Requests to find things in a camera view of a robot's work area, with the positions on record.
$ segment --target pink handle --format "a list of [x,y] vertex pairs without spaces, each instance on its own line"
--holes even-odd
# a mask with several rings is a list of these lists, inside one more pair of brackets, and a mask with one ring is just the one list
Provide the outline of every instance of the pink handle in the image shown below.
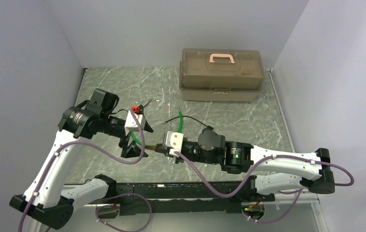
[[211,54],[210,55],[210,63],[215,63],[214,57],[230,58],[230,63],[234,64],[234,58],[230,54],[220,54],[220,53]]

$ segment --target gray marble surface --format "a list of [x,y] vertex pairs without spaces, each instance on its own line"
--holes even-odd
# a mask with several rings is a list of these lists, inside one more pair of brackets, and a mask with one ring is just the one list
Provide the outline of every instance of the gray marble surface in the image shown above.
[[[178,89],[178,67],[115,67],[89,68],[84,76],[78,102],[89,99],[95,88],[113,92],[120,97],[118,109],[128,109],[148,98],[152,102],[145,115],[154,133],[145,132],[146,143],[161,143],[164,132],[178,129],[178,120],[163,124],[169,118],[178,116],[178,107],[184,115],[190,115],[215,128],[227,140],[251,143],[268,149],[291,152],[290,143],[282,122],[276,97],[266,77],[263,91],[253,102],[204,102],[183,101]],[[126,117],[126,113],[117,116]],[[185,119],[183,133],[191,141],[203,126],[189,118]],[[97,134],[92,142],[120,157],[119,139]],[[175,182],[200,181],[200,178],[186,164],[172,164],[163,154],[147,152],[136,165],[118,163],[106,155],[85,147],[66,181],[68,184],[84,183],[95,175],[105,174],[118,182]],[[241,180],[244,174],[234,175],[222,172],[219,165],[196,163],[207,180]]]

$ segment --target toolbox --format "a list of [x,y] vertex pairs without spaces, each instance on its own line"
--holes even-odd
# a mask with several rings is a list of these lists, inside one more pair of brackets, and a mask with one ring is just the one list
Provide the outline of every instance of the toolbox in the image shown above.
[[189,101],[251,102],[263,76],[259,51],[185,48],[180,93]]

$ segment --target gray wall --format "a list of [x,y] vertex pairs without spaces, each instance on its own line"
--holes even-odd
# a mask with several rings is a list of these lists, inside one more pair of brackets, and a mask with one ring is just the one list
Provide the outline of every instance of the gray wall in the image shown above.
[[81,73],[46,2],[0,0],[0,231],[16,231],[9,200],[38,173]]
[[47,0],[84,67],[177,66],[181,50],[260,50],[272,67],[308,0]]
[[355,177],[320,196],[330,231],[366,231],[366,0],[311,0],[274,79],[296,150],[329,148]]

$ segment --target green cable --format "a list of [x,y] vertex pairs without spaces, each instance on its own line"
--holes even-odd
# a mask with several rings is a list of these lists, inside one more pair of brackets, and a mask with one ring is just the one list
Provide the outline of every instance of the green cable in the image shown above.
[[[178,116],[180,117],[180,125],[178,126],[177,132],[180,133],[181,130],[183,130],[183,122],[184,122],[183,114],[181,113],[180,108],[178,109]],[[130,136],[132,137],[133,140],[136,141],[137,144],[139,144],[139,145],[142,144],[142,142],[139,139],[137,139],[136,136],[134,136],[133,132],[130,134]]]

